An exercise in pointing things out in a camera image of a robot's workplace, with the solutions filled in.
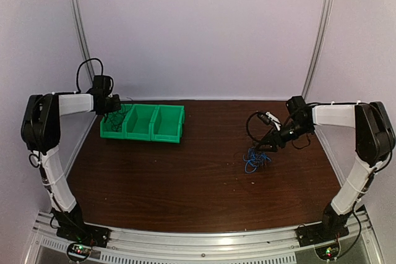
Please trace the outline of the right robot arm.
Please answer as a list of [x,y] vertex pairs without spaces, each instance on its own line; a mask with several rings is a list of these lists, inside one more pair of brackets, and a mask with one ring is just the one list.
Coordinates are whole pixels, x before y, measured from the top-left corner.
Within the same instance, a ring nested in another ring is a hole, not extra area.
[[395,132],[381,101],[307,103],[302,96],[293,96],[286,107],[289,115],[284,122],[268,111],[254,113],[271,127],[262,138],[252,139],[257,151],[276,152],[302,135],[313,134],[317,126],[349,127],[355,131],[355,162],[338,194],[326,206],[317,227],[317,235],[327,241],[341,230],[374,176],[389,165],[395,148]]

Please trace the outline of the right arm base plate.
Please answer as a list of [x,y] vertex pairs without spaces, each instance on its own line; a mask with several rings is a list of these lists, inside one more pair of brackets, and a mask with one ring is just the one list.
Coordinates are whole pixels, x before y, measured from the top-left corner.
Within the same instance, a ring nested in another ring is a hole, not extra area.
[[305,247],[335,241],[339,237],[349,235],[349,230],[346,226],[341,226],[336,230],[326,231],[322,223],[315,223],[311,225],[301,224],[295,229],[295,233],[299,246]]

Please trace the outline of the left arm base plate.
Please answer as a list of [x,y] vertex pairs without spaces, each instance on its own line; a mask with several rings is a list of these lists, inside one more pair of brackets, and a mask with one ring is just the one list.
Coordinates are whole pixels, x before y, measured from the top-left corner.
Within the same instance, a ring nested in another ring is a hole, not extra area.
[[56,235],[79,244],[106,248],[110,237],[108,228],[86,224],[82,228],[74,225],[58,227]]

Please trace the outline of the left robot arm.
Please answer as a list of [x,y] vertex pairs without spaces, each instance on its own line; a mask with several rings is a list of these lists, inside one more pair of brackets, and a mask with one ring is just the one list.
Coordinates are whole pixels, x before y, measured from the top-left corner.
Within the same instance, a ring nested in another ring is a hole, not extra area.
[[32,95],[28,99],[21,126],[31,165],[40,170],[41,181],[51,200],[52,212],[59,223],[58,230],[65,231],[76,242],[91,235],[84,223],[82,210],[66,181],[59,157],[61,117],[95,113],[105,116],[121,109],[119,95],[113,94],[114,80],[108,75],[94,76],[93,86],[83,93],[52,92]]

